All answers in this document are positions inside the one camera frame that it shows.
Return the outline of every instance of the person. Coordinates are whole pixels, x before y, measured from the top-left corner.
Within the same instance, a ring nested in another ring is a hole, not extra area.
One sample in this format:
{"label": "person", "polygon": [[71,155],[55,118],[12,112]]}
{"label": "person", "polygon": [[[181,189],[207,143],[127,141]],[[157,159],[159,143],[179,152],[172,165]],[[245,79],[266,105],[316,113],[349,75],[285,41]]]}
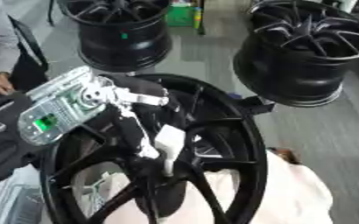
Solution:
{"label": "person", "polygon": [[0,96],[15,90],[27,91],[46,81],[44,73],[21,51],[18,35],[0,0]]}

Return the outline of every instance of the rim lip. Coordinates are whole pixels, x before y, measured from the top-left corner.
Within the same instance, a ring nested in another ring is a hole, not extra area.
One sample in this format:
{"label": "rim lip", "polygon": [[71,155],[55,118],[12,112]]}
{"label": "rim lip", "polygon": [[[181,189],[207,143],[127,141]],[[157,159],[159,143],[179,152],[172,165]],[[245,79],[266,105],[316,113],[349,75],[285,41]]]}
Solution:
{"label": "rim lip", "polygon": [[69,16],[74,21],[78,22],[81,25],[90,25],[95,27],[122,27],[122,26],[132,26],[132,25],[142,25],[144,23],[150,23],[154,20],[161,19],[167,12],[170,6],[172,5],[172,0],[167,0],[167,6],[165,8],[162,8],[158,14],[156,14],[153,17],[149,17],[145,20],[137,21],[137,22],[125,22],[120,24],[103,24],[103,23],[97,23],[97,22],[90,22],[86,21],[85,19],[81,19],[79,17],[76,17],[70,10],[69,10],[69,2],[67,0],[61,1],[62,8],[64,9],[64,12],[67,16]]}
{"label": "rim lip", "polygon": [[107,66],[107,65],[103,65],[95,60],[90,59],[88,56],[86,56],[86,54],[84,54],[82,52],[81,46],[79,45],[78,47],[78,54],[79,57],[81,58],[82,61],[84,61],[86,64],[102,70],[102,71],[106,71],[106,72],[112,72],[112,73],[130,73],[130,72],[135,72],[138,71],[140,69],[146,69],[149,67],[153,67],[156,66],[158,63],[162,62],[162,60],[164,60],[167,55],[169,54],[169,52],[172,50],[172,39],[169,38],[168,39],[168,45],[169,47],[167,47],[161,54],[159,54],[156,57],[153,58],[149,58],[149,59],[144,59],[144,60],[138,60],[137,65],[135,66]]}
{"label": "rim lip", "polygon": [[[208,88],[209,90],[212,90],[212,92],[216,93],[217,95],[219,95],[219,98],[223,98],[222,99],[222,103],[224,104],[224,107],[231,109],[232,112],[237,113],[238,115],[240,115],[240,109],[238,108],[238,106],[235,104],[234,100],[231,99],[229,96],[227,96],[226,93],[224,93],[223,91],[221,91],[220,89],[213,87],[212,85],[204,82],[204,81],[200,81],[200,80],[196,80],[193,78],[188,78],[185,76],[180,76],[180,75],[175,75],[175,74],[161,74],[161,73],[157,73],[157,74],[142,74],[142,75],[138,75],[137,77],[139,78],[147,78],[148,77],[153,77],[153,76],[159,76],[159,78],[164,79],[165,76],[168,76],[172,79],[177,79],[177,80],[188,80],[188,81],[195,81],[194,83],[197,84],[202,84],[204,85],[205,88]],[[254,179],[256,180],[254,185],[253,185],[253,189],[254,192],[249,196],[249,203],[247,205],[246,210],[244,209],[244,211],[242,213],[239,213],[238,216],[236,217],[236,223],[248,223],[253,216],[255,215],[257,209],[259,208],[261,201],[263,199],[264,196],[264,190],[266,187],[266,181],[267,181],[267,158],[266,158],[266,152],[265,152],[265,146],[264,146],[264,141],[263,138],[261,137],[261,134],[258,131],[258,128],[256,126],[255,121],[253,120],[253,118],[250,115],[243,115],[243,122],[242,122],[242,128],[244,128],[244,130],[247,131],[247,134],[249,136],[249,141],[251,141],[251,145],[253,146],[253,157],[258,161],[258,165],[257,165],[257,170],[258,172],[255,173],[255,175],[252,175],[252,177],[254,177]],[[58,191],[53,192],[52,189],[52,185],[50,183],[50,173],[52,173],[52,171],[56,170],[56,165],[57,163],[55,163],[56,157],[58,156],[58,150],[59,150],[59,145],[57,147],[55,147],[52,150],[48,150],[44,156],[43,159],[43,169],[40,173],[40,183],[42,185],[42,194],[43,197],[45,199],[45,203],[46,203],[46,207],[47,207],[47,211],[51,217],[51,220],[54,224],[80,224],[79,220],[83,219],[83,217],[72,217],[67,215],[67,213],[72,213],[74,211],[69,211],[69,208],[66,209],[59,209],[57,208],[59,204],[61,204],[61,201],[64,199],[63,198],[57,198],[56,196],[59,194]]]}
{"label": "rim lip", "polygon": [[236,76],[242,82],[243,85],[245,85],[248,89],[250,89],[257,95],[260,95],[261,97],[269,101],[280,103],[289,107],[316,108],[316,107],[324,106],[331,102],[334,102],[337,98],[339,98],[343,90],[343,84],[341,84],[333,93],[329,95],[325,95],[325,97],[320,97],[319,99],[310,99],[310,100],[305,96],[303,97],[303,100],[301,100],[299,98],[294,99],[290,95],[269,93],[268,91],[263,91],[260,90],[260,88],[257,88],[257,86],[253,84],[251,79],[247,78],[249,77],[249,75],[243,75],[245,73],[243,72],[242,68],[239,66],[241,64],[240,60],[241,60],[241,56],[237,54],[234,57],[233,64],[234,64],[234,70],[236,72]]}
{"label": "rim lip", "polygon": [[[271,4],[274,4],[274,5],[276,5],[276,4],[292,4],[292,1],[289,1],[289,0],[277,0],[277,1],[263,1],[261,3],[257,3],[255,5],[253,5],[252,7],[250,7],[250,9],[248,9],[248,11],[247,11],[248,17],[251,18],[253,12],[255,12],[255,11],[257,11],[257,10],[267,6],[267,5],[271,5]],[[312,2],[312,1],[299,1],[297,4],[319,6],[319,7],[324,7],[324,8],[330,9],[332,11],[338,11],[339,13],[344,14],[348,18],[353,19],[353,20],[355,20],[355,21],[357,21],[359,23],[359,18],[354,17],[353,15],[351,15],[351,14],[345,12],[345,11],[338,10],[338,9],[332,7],[332,6],[329,6],[329,5],[326,5],[326,4],[323,4],[323,3],[316,3],[316,2]],[[322,57],[322,56],[307,56],[307,55],[304,55],[304,54],[302,54],[300,52],[291,51],[289,49],[280,47],[278,45],[274,45],[273,43],[264,40],[262,35],[254,32],[254,25],[251,23],[251,21],[249,21],[249,23],[251,24],[249,26],[251,35],[254,35],[254,36],[260,38],[261,41],[264,44],[266,44],[267,46],[273,47],[273,48],[275,48],[276,50],[278,50],[278,51],[280,51],[282,53],[288,54],[289,57],[301,58],[301,59],[305,59],[305,60],[322,60],[322,61],[328,60],[328,61],[332,61],[332,62],[359,59],[359,53],[357,55],[353,55],[353,56],[334,58],[334,57]]]}

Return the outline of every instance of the hand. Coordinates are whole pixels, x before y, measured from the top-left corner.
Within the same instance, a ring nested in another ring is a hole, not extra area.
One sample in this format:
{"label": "hand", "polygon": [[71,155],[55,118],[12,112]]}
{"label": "hand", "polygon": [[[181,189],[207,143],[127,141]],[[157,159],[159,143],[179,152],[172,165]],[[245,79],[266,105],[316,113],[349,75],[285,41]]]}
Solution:
{"label": "hand", "polygon": [[0,73],[0,95],[9,95],[15,92],[12,84],[8,80],[6,73]]}

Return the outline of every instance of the gray sleeve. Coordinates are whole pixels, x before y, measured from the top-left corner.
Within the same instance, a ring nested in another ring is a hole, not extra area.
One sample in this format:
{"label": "gray sleeve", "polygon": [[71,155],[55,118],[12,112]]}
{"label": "gray sleeve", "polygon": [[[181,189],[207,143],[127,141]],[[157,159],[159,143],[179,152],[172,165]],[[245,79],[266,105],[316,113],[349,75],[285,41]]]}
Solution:
{"label": "gray sleeve", "polygon": [[0,72],[12,74],[18,62],[18,36],[0,0]]}

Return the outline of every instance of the metal bracket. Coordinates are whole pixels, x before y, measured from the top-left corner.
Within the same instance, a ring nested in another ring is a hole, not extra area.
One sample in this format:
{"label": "metal bracket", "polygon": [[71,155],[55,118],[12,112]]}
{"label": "metal bracket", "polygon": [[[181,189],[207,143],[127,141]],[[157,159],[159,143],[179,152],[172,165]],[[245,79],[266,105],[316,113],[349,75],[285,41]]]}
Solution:
{"label": "metal bracket", "polygon": [[248,114],[253,116],[270,113],[276,105],[275,102],[265,100],[258,95],[238,100],[238,103]]}

